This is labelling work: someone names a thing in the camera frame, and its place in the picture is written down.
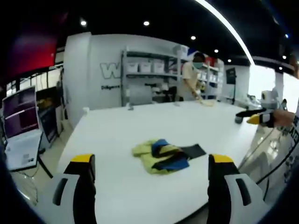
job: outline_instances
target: black ceiling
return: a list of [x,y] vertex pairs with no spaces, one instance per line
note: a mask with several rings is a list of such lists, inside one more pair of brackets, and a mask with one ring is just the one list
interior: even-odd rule
[[[235,28],[252,56],[287,62],[290,39],[260,0],[208,0]],[[87,27],[80,26],[80,17]],[[143,21],[150,21],[144,27]],[[60,45],[69,34],[135,34],[187,45],[221,59],[245,55],[232,34],[195,0],[100,1],[71,11]]]

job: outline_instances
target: ceiling light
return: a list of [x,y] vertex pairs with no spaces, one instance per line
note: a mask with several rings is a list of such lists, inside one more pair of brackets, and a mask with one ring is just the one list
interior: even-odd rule
[[87,24],[87,22],[86,22],[85,20],[82,20],[82,21],[81,21],[81,26],[85,27],[86,24]]
[[245,54],[246,54],[248,60],[250,61],[250,63],[252,65],[255,65],[255,63],[253,61],[253,58],[252,58],[251,54],[249,53],[249,51],[248,51],[246,45],[244,44],[243,40],[241,39],[241,37],[239,36],[237,31],[232,27],[232,25],[227,21],[227,19],[225,19],[223,17],[223,15],[221,15],[221,13],[219,13],[212,5],[207,3],[205,0],[195,0],[195,1],[197,1],[199,4],[201,4],[207,10],[209,10],[214,16],[217,17],[218,20],[220,20],[220,22],[222,22],[222,24],[230,31],[230,33],[238,41],[239,45],[242,47],[242,49],[245,52]]

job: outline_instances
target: computer screen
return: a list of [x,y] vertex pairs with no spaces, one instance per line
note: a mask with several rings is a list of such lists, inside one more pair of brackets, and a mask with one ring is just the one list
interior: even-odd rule
[[38,129],[35,87],[3,99],[3,117],[7,138]]

